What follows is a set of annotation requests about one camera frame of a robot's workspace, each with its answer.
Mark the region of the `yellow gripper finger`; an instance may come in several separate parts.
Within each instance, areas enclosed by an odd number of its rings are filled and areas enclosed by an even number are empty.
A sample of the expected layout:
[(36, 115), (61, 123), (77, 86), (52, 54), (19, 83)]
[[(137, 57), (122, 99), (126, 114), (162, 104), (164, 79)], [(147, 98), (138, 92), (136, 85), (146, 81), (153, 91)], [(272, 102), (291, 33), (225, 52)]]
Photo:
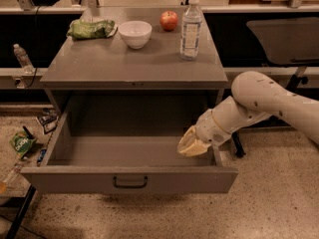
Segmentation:
[(179, 141), (177, 152), (185, 156), (196, 156), (206, 153), (209, 147), (209, 143), (198, 138), (196, 128), (192, 125)]

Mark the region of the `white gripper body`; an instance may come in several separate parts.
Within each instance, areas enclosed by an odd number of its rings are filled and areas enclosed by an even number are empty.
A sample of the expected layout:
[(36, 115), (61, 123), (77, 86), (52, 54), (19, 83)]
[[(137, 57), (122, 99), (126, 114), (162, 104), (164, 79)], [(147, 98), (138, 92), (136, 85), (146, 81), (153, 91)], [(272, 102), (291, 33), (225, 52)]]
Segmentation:
[(221, 146), (231, 138), (231, 134), (222, 126), (221, 112), (208, 109), (197, 120), (195, 130), (197, 137), (212, 146)]

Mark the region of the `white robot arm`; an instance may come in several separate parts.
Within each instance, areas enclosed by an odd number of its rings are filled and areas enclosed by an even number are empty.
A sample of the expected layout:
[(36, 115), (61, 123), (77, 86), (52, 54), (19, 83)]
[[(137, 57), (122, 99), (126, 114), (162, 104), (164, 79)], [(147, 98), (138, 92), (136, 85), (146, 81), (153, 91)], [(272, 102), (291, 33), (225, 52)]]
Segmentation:
[(177, 152), (200, 155), (239, 129), (275, 116), (319, 143), (319, 102), (287, 91), (268, 76), (247, 71), (231, 85), (231, 96), (205, 111), (181, 138)]

